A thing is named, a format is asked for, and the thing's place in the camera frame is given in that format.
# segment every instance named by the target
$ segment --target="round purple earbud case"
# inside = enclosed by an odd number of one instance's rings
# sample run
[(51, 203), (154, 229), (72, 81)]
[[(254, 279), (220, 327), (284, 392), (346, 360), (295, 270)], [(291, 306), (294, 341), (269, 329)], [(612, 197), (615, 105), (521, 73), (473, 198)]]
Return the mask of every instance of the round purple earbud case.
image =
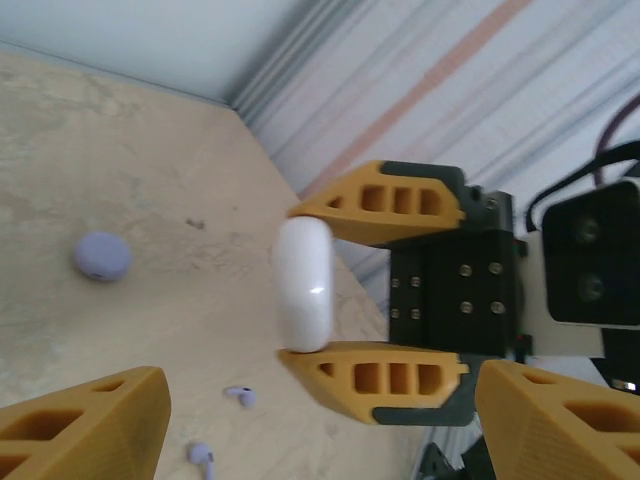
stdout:
[(127, 273), (133, 256), (122, 237), (108, 232), (92, 232), (76, 244), (74, 258), (78, 269), (89, 278), (114, 282)]

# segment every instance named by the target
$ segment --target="yellow 3d printed part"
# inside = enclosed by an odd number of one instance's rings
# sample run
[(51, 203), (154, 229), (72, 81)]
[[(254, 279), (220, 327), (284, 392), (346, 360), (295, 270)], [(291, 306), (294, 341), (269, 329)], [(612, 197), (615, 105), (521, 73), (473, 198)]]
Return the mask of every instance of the yellow 3d printed part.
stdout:
[(640, 398), (505, 360), (476, 406), (498, 480), (640, 479)]
[(379, 170), (383, 163), (370, 162), (335, 179), (289, 216), (319, 218), (335, 237), (362, 245), (458, 228), (465, 214), (442, 181), (386, 175)]
[(0, 409), (2, 480), (152, 480), (171, 415), (140, 367)]
[(437, 409), (469, 371), (455, 353), (379, 342), (331, 342), (278, 357), (318, 403), (364, 423), (378, 423), (376, 407)]

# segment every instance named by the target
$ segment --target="lavender earbud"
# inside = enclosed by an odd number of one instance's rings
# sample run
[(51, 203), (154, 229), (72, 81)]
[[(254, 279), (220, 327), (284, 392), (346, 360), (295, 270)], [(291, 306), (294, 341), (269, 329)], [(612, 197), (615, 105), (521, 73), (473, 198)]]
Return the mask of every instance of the lavender earbud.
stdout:
[(206, 443), (194, 443), (189, 446), (188, 458), (194, 465), (205, 464), (204, 479), (213, 480), (215, 470), (213, 466), (213, 452)]
[(256, 394), (249, 387), (229, 387), (224, 394), (228, 397), (237, 396), (243, 407), (252, 407), (256, 403)]

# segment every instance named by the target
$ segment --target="wooden table surface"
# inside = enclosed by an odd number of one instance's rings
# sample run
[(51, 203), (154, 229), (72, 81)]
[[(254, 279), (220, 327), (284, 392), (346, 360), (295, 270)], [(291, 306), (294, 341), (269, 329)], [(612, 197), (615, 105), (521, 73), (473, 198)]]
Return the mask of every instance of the wooden table surface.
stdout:
[[(158, 479), (200, 478), (192, 440), (220, 480), (407, 478), (422, 429), (326, 410), (276, 361), (270, 246), (295, 202), (234, 112), (0, 54), (0, 406), (156, 365), (173, 401)], [(123, 281), (72, 268), (92, 230), (132, 246)], [(381, 339), (340, 262), (336, 290), (336, 338)], [(222, 395), (236, 384), (253, 409)]]

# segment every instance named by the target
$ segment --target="striped wall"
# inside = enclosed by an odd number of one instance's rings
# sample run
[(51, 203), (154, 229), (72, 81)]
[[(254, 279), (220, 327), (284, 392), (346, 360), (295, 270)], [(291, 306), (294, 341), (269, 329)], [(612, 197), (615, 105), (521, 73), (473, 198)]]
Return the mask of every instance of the striped wall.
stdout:
[[(372, 159), (457, 165), (521, 226), (640, 91), (638, 24), (636, 0), (365, 0), (247, 121), (301, 198)], [(386, 309), (386, 252), (337, 249)]]

